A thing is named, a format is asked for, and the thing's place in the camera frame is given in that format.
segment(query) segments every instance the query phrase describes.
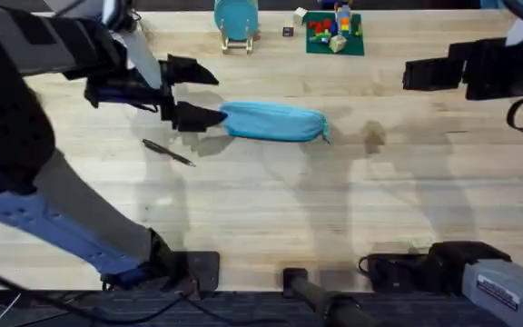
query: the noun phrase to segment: pen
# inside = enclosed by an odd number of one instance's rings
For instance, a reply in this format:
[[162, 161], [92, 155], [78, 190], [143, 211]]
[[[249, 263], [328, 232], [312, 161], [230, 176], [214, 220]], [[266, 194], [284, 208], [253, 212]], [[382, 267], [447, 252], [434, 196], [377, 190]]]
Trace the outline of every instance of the pen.
[[182, 164], [186, 164], [188, 166], [191, 166], [191, 167], [196, 167], [195, 163], [192, 163], [191, 160], [179, 155], [179, 154], [176, 154], [174, 153], [173, 151], [165, 148], [164, 146], [161, 146], [159, 144], [156, 144], [155, 142], [153, 141], [149, 141], [149, 140], [146, 140], [144, 139], [143, 140], [143, 144], [144, 146], [146, 146], [147, 148], [155, 151], [156, 153], [158, 154], [167, 154], [169, 156], [171, 156], [174, 160], [182, 163]]

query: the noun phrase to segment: wood grain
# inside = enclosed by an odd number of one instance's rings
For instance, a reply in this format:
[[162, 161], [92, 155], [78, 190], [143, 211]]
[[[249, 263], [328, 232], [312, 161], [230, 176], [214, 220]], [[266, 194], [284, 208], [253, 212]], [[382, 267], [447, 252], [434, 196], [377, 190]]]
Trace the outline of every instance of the wood grain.
[[[331, 122], [332, 145], [233, 139], [221, 128], [178, 134], [155, 114], [92, 109], [82, 82], [29, 79], [75, 170], [172, 248], [219, 251], [222, 289], [275, 290], [281, 268], [303, 266], [326, 287], [368, 290], [355, 273], [360, 256], [424, 252], [441, 240], [482, 240], [523, 265], [523, 134], [505, 125], [509, 100], [401, 84], [406, 61], [502, 36], [510, 15], [364, 12], [365, 57], [305, 54], [303, 33], [281, 37], [290, 13], [261, 13], [249, 57], [221, 54], [211, 13], [142, 15], [157, 56], [196, 57], [221, 81], [177, 86], [178, 100], [295, 104]], [[143, 138], [197, 168], [150, 153]], [[0, 273], [38, 289], [100, 285], [86, 263], [2, 225]]]

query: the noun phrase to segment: white cable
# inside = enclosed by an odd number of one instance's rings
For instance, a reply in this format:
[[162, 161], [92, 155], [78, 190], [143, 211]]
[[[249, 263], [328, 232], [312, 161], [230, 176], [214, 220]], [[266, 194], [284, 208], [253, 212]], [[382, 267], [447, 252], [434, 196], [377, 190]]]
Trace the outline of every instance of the white cable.
[[7, 309], [5, 309], [3, 312], [1, 312], [0, 314], [0, 320], [1, 318], [3, 318], [5, 316], [5, 314], [7, 312], [9, 312], [9, 310], [11, 309], [11, 307], [14, 306], [14, 304], [17, 302], [17, 300], [19, 300], [19, 297], [22, 296], [21, 293], [18, 293], [17, 296], [15, 297], [15, 299], [7, 306]]

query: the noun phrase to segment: label sticker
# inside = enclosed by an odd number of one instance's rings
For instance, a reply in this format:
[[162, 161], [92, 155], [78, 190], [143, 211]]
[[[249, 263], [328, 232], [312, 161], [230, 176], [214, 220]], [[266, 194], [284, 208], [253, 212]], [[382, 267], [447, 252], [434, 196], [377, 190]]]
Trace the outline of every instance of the label sticker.
[[490, 280], [484, 275], [478, 275], [477, 281], [478, 288], [498, 300], [509, 309], [517, 311], [519, 307], [519, 296], [515, 293], [508, 291], [506, 288], [500, 284]]

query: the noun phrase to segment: blue pencil case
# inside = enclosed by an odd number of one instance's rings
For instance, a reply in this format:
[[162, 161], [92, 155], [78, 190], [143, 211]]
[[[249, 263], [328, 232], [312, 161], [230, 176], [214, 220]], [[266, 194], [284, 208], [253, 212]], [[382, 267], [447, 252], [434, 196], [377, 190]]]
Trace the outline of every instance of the blue pencil case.
[[285, 104], [228, 102], [220, 111], [232, 136], [264, 140], [306, 142], [322, 135], [328, 142], [328, 122], [323, 113]]

